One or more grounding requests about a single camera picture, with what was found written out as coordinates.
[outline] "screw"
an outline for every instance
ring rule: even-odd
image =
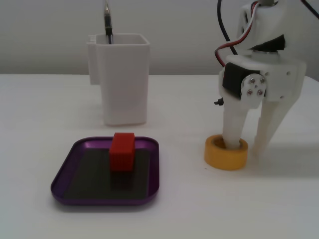
[[[257,91],[257,95],[261,96],[264,92],[262,90]]]

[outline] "robotic arm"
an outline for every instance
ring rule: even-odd
[[[298,14],[287,0],[253,2],[242,7],[239,38],[215,51],[218,61],[224,66],[219,75],[219,92],[224,102],[223,140],[227,150],[240,149],[247,113],[262,103],[253,147],[254,155],[259,156],[299,98],[306,64],[279,53],[294,40],[298,23]],[[235,45],[237,49],[252,52],[237,55],[232,49],[235,55],[227,56],[228,63],[225,64],[218,51]]]

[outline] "white wall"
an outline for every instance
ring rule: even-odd
[[[114,32],[141,33],[152,44],[151,74],[217,74],[214,49],[224,42],[217,0],[109,0]],[[224,0],[223,19],[233,39],[240,6]],[[301,40],[288,54],[307,61],[319,79],[319,21],[302,6]],[[319,1],[310,0],[319,10]],[[103,0],[1,0],[0,73],[87,74],[88,34],[104,32]]]

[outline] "white pen holder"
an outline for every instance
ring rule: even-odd
[[[91,84],[100,84],[106,125],[140,124],[147,118],[150,43],[139,34],[91,35]]]

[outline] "red cube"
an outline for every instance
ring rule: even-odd
[[[115,133],[109,151],[111,172],[133,170],[135,155],[134,133]]]

